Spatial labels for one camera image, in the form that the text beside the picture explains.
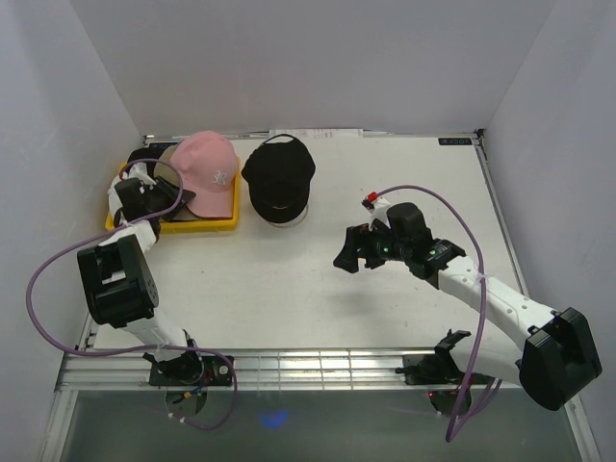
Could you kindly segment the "pink baseball cap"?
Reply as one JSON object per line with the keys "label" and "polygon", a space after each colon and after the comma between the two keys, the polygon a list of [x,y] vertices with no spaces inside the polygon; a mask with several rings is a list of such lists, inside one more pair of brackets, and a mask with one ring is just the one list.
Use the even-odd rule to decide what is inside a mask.
{"label": "pink baseball cap", "polygon": [[193,214],[232,218],[239,162],[231,141],[213,131],[195,133],[179,143],[170,163],[180,173],[183,186],[195,193],[188,204]]}

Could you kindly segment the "black cap gold logo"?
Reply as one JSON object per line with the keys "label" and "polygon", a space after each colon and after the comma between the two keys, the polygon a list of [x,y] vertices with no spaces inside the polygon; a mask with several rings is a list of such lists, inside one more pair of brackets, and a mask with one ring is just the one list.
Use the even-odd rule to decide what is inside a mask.
{"label": "black cap gold logo", "polygon": [[248,157],[242,178],[249,199],[265,221],[284,224],[308,205],[316,164],[307,146],[290,134],[263,141]]}

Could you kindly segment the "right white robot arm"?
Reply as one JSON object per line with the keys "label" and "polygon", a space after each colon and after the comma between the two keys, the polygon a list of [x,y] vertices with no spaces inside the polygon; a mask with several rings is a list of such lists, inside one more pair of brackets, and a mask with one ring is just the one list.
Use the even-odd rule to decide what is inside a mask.
{"label": "right white robot arm", "polygon": [[477,360],[484,375],[521,386],[540,406],[556,411],[598,378],[603,367],[587,318],[578,310],[557,311],[483,276],[458,245],[433,237],[413,203],[367,201],[367,223],[346,229],[333,264],[356,273],[389,261],[403,263],[418,279],[462,301],[503,332],[521,352],[518,359]]}

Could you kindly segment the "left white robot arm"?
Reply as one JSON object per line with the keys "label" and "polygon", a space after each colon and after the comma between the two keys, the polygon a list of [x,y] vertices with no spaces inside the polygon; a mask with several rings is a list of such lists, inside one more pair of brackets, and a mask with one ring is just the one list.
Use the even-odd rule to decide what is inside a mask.
{"label": "left white robot arm", "polygon": [[204,362],[194,339],[173,324],[159,307],[159,294],[144,253],[157,243],[161,225],[151,201],[155,187],[139,178],[117,180],[110,188],[115,226],[109,239],[77,253],[84,293],[93,320],[136,337],[154,349],[143,356],[164,377],[194,384]]}

